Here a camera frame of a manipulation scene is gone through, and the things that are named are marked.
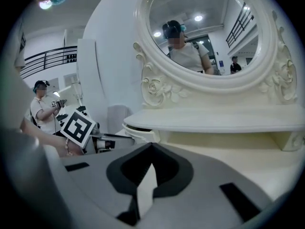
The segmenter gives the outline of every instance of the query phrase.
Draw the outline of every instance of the mirror frame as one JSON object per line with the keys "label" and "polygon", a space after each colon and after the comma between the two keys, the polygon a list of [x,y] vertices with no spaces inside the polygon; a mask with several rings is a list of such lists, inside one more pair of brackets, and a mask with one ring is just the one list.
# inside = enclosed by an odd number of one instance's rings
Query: mirror frame
{"label": "mirror frame", "polygon": [[169,59],[157,46],[150,34],[149,11],[153,0],[138,0],[134,17],[138,42],[134,48],[140,52],[138,59],[144,66],[156,66],[173,80],[193,88],[214,94],[239,93],[257,86],[270,73],[278,53],[278,29],[273,11],[264,0],[244,0],[250,5],[258,29],[258,45],[249,67],[233,75],[207,75],[190,71]]}

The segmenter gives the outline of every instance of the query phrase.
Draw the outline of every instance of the black cap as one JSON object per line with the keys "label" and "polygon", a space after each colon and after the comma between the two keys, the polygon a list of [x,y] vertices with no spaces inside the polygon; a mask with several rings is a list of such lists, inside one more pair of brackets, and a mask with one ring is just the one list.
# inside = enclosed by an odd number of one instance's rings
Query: black cap
{"label": "black cap", "polygon": [[34,88],[36,88],[39,85],[45,85],[47,87],[46,83],[44,83],[43,81],[37,81],[34,85]]}
{"label": "black cap", "polygon": [[178,21],[169,21],[162,26],[163,35],[165,38],[179,38],[181,25]]}

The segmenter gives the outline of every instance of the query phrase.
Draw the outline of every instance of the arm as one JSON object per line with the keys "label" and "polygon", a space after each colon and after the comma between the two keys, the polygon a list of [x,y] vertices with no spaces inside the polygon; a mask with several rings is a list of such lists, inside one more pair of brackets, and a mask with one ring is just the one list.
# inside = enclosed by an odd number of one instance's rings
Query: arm
{"label": "arm", "polygon": [[231,74],[235,74],[236,72],[233,71],[232,65],[230,66]]}
{"label": "arm", "polygon": [[[60,157],[66,156],[66,138],[45,133],[25,118],[21,123],[21,130],[23,133],[38,138],[40,144],[55,147]],[[72,152],[73,155],[83,155],[80,147],[72,141],[69,141],[68,147],[69,151]]]}
{"label": "arm", "polygon": [[201,63],[202,63],[204,72],[206,74],[212,74],[212,75],[214,74],[214,69],[212,67],[212,64],[211,64],[211,61],[210,61],[210,58],[209,58],[208,54],[206,54],[205,56],[201,57]]}
{"label": "arm", "polygon": [[55,111],[58,110],[58,107],[53,107],[47,111],[43,111],[42,109],[39,110],[36,114],[37,119],[44,121],[48,119],[52,114],[54,114]]}
{"label": "arm", "polygon": [[57,116],[57,115],[58,115],[58,113],[59,113],[59,111],[60,111],[60,109],[55,110],[55,112],[54,112],[54,116]]}

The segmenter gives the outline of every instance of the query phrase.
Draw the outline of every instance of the black railing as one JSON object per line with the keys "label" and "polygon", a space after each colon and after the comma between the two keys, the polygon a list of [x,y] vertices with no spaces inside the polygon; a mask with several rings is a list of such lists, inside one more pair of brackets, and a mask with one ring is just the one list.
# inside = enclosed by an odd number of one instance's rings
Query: black railing
{"label": "black railing", "polygon": [[232,44],[237,40],[240,34],[245,30],[247,25],[251,20],[254,19],[254,16],[251,14],[250,8],[244,3],[242,10],[240,11],[238,18],[233,26],[229,36],[226,39],[228,46],[231,47]]}
{"label": "black railing", "polygon": [[76,61],[77,46],[57,48],[26,58],[20,75],[24,79],[45,69]]}

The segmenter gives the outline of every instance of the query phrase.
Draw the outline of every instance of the ornate white mirror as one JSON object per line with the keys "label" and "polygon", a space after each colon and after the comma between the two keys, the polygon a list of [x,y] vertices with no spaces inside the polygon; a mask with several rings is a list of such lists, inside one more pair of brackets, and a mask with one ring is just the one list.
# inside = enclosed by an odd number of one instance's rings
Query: ornate white mirror
{"label": "ornate white mirror", "polygon": [[139,0],[135,17],[134,48],[155,74],[196,90],[237,93],[262,83],[285,57],[283,79],[295,87],[267,0]]}
{"label": "ornate white mirror", "polygon": [[243,0],[153,0],[147,26],[163,53],[195,72],[238,73],[250,64],[257,49],[254,35],[234,50],[245,35],[257,30],[251,8]]}

